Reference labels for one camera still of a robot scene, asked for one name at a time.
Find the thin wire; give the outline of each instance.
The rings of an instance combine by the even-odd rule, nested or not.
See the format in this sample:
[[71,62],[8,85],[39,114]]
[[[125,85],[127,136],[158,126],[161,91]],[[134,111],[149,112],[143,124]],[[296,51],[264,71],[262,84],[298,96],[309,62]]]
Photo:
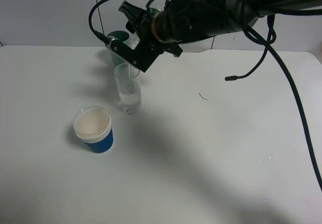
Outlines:
[[[92,16],[93,16],[93,13],[94,13],[95,9],[98,6],[100,6],[101,4],[103,4],[103,3],[107,2],[107,1],[110,1],[110,0],[101,0],[101,1],[99,1],[97,4],[95,4],[93,6],[93,8],[92,8],[92,10],[90,11],[90,14],[89,14],[89,26],[90,26],[90,29],[92,30],[92,32],[99,39],[102,39],[102,37],[101,37],[101,35],[99,35],[99,32],[97,32],[96,30],[93,29]],[[233,16],[233,15],[227,13],[226,11],[224,11],[222,9],[219,9],[219,8],[217,8],[215,6],[212,6],[212,5],[203,3],[203,2],[199,2],[199,1],[196,1],[196,0],[183,0],[183,1],[186,1],[188,3],[195,3],[196,5],[200,5],[200,6],[203,6],[205,8],[212,9],[212,10],[214,10],[214,11],[216,11],[216,12],[222,14],[222,15],[225,15],[226,17],[228,17],[232,21],[238,23],[239,25],[242,25],[241,22],[235,16]],[[299,114],[300,114],[300,117],[301,117],[303,130],[304,130],[304,135],[305,135],[305,138],[306,138],[306,143],[307,143],[308,151],[309,151],[309,154],[310,154],[311,162],[312,162],[312,165],[313,165],[314,173],[315,173],[317,182],[318,182],[318,184],[320,186],[320,189],[322,191],[322,178],[320,176],[319,169],[318,169],[318,166],[317,166],[317,162],[316,162],[316,159],[315,159],[314,150],[313,150],[313,146],[312,146],[312,141],[311,141],[311,137],[310,137],[310,134],[309,134],[309,129],[308,129],[307,121],[306,121],[306,116],[305,116],[305,113],[304,113],[303,105],[302,105],[299,93],[297,91],[295,82],[294,82],[290,72],[288,71],[286,65],[284,64],[283,60],[277,54],[277,52],[272,48],[270,43],[267,42],[259,33],[257,33],[254,29],[252,29],[249,25],[246,25],[246,30],[249,33],[251,33],[261,44],[263,44],[268,49],[268,51],[273,55],[273,57],[276,59],[276,61],[278,62],[278,64],[282,68],[282,70],[283,70],[283,72],[284,72],[284,74],[285,74],[285,76],[286,76],[286,78],[287,78],[287,80],[288,80],[288,82],[289,82],[289,84],[291,86],[291,89],[293,91],[295,101],[296,101],[296,104],[297,104],[297,107],[298,107],[298,111],[299,111]]]
[[101,22],[102,31],[103,31],[103,34],[105,35],[105,33],[104,33],[104,28],[103,28],[103,22],[102,22],[102,17],[101,17],[100,9],[99,9],[99,8],[97,8],[97,11],[98,11],[98,13],[99,13],[99,18],[100,18],[100,22]]
[[[253,36],[251,36],[247,29],[246,29],[246,6],[247,6],[247,0],[242,0],[242,4],[241,4],[241,11],[240,11],[240,21],[242,24],[242,28],[243,28],[243,32],[245,33],[245,35],[251,39],[253,42],[260,44],[260,41],[256,38],[254,38]],[[268,35],[267,35],[267,42],[269,44],[273,44],[276,41],[276,32],[274,30],[274,22],[275,22],[275,15],[269,15],[267,17],[267,25],[268,25]],[[255,70],[263,63],[266,55],[267,55],[267,48],[265,47],[263,55],[261,57],[261,59],[258,61],[258,63],[245,75],[243,76],[229,76],[229,77],[225,77],[225,81],[235,81],[238,79],[244,79],[246,77],[249,77],[253,72],[255,72]]]
[[215,36],[213,36],[213,38],[212,38],[212,43],[211,43],[211,49],[212,49],[212,47],[213,47],[213,43],[215,42]]

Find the green cup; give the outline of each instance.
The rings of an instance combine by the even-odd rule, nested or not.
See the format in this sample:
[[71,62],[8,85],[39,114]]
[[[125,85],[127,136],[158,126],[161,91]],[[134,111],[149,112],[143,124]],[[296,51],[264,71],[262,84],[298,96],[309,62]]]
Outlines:
[[[122,41],[124,44],[128,45],[129,44],[129,38],[130,38],[130,35],[125,32],[125,31],[113,31],[111,33],[109,33],[107,35],[108,36],[113,36],[115,38],[117,38],[118,40]],[[111,56],[112,56],[112,61],[113,61],[113,64],[115,66],[118,66],[120,64],[123,64],[125,63],[124,60],[122,60],[117,54],[115,54],[114,52],[111,53]]]

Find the black wire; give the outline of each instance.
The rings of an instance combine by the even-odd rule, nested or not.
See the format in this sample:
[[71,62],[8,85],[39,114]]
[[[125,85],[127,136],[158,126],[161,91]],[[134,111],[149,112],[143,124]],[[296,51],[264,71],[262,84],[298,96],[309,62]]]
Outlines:
[[150,6],[151,6],[151,4],[154,2],[155,0],[149,0],[148,2],[147,2],[147,4],[146,4],[146,11],[147,11],[147,13],[148,13],[148,15],[149,16],[151,16],[151,9],[150,9]]
[[[268,36],[267,36],[267,42],[270,42],[270,39],[273,35],[274,29],[274,21],[275,21],[275,15],[269,15],[267,17],[267,25],[269,27],[269,31],[268,31]],[[229,77],[225,77],[225,81],[236,81],[238,79],[244,79],[246,77],[249,77],[264,61],[266,55],[267,55],[268,49],[265,47],[265,50],[263,52],[263,55],[261,57],[261,59],[258,61],[258,63],[245,75],[243,76],[229,76]]]
[[[242,28],[243,28],[243,32],[250,40],[252,40],[253,42],[255,42],[257,44],[262,45],[262,43],[258,39],[256,39],[253,36],[251,36],[249,34],[249,32],[247,31],[247,29],[246,29],[246,26],[247,26],[246,14],[245,14],[246,6],[247,6],[247,0],[242,0],[241,3],[242,4],[241,4],[241,9],[240,9],[240,21],[241,21],[241,25],[242,25]],[[275,21],[275,15],[269,15],[267,17],[267,25],[268,25],[268,28],[269,28],[268,35],[267,35],[267,42],[269,44],[272,44],[272,43],[274,43],[276,41],[276,32],[274,30],[274,21]],[[267,55],[267,52],[268,52],[268,49],[265,47],[261,59],[247,74],[245,74],[243,76],[225,77],[225,81],[235,81],[235,80],[243,79],[243,78],[246,78],[246,77],[250,76],[262,64],[262,62],[264,61],[264,59],[265,59],[265,57]]]
[[[96,8],[98,6],[100,6],[101,4],[107,2],[107,1],[110,1],[110,0],[101,0],[101,1],[99,1],[97,4],[95,4],[93,6],[93,8],[92,8],[92,10],[90,11],[90,14],[89,14],[90,29],[98,38],[100,38],[102,36],[101,36],[101,33],[99,33],[98,31],[94,30],[94,28],[92,26],[92,16],[93,16],[93,13],[96,10]],[[196,5],[200,5],[200,6],[203,6],[205,8],[212,9],[212,10],[214,10],[214,11],[216,11],[216,12],[222,14],[222,15],[225,15],[226,17],[228,17],[232,21],[234,21],[234,22],[236,22],[236,23],[241,25],[241,22],[235,16],[233,16],[233,15],[227,13],[226,11],[224,11],[222,9],[219,9],[219,8],[217,8],[215,6],[212,6],[212,5],[200,2],[200,1],[196,1],[196,0],[183,0],[183,1],[186,1],[187,3],[195,3]],[[322,191],[322,178],[320,176],[318,166],[317,166],[317,162],[316,162],[316,159],[315,159],[315,156],[314,156],[314,150],[313,150],[313,146],[312,146],[311,137],[310,137],[310,134],[309,134],[309,129],[308,129],[307,121],[306,121],[306,116],[305,116],[305,113],[304,113],[303,105],[302,105],[299,93],[297,91],[295,82],[294,82],[290,72],[288,71],[286,65],[284,64],[283,60],[277,54],[277,52],[272,48],[270,43],[267,42],[259,33],[257,33],[254,29],[252,29],[249,25],[246,25],[246,30],[249,33],[251,33],[261,44],[263,44],[267,48],[267,50],[273,55],[273,57],[276,59],[276,61],[280,65],[281,69],[283,70],[283,72],[284,72],[284,74],[285,74],[285,76],[286,76],[286,78],[287,78],[287,80],[288,80],[288,82],[289,82],[289,84],[291,86],[291,89],[293,91],[295,101],[296,101],[296,104],[297,104],[297,107],[298,107],[298,111],[299,111],[299,114],[300,114],[300,117],[301,117],[303,130],[304,130],[304,135],[305,135],[305,138],[306,138],[306,143],[307,143],[308,151],[309,151],[309,154],[310,154],[311,162],[312,162],[312,165],[313,165],[314,173],[315,173],[317,182],[318,182],[318,184],[320,186],[320,189]]]
[[258,5],[259,9],[264,9],[275,14],[285,14],[285,15],[294,15],[294,16],[318,16],[322,15],[322,9],[312,9],[312,10],[289,10],[276,8],[270,5]]

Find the blue paper cup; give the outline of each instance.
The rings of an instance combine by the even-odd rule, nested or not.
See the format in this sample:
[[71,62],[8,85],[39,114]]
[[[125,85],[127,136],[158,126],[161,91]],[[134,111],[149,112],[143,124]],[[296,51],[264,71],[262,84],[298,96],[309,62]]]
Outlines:
[[101,107],[80,110],[73,121],[75,134],[95,153],[103,153],[113,145],[112,119]]

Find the table surface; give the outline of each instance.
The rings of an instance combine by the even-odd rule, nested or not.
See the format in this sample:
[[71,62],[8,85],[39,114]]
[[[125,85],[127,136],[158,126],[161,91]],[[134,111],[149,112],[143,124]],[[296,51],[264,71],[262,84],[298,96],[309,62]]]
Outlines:
[[[322,193],[294,97],[260,51],[163,54],[141,74],[142,111],[120,110],[100,47],[0,48],[2,223],[322,223]],[[322,65],[280,52],[322,170]],[[83,107],[112,116],[114,145],[73,133]]]

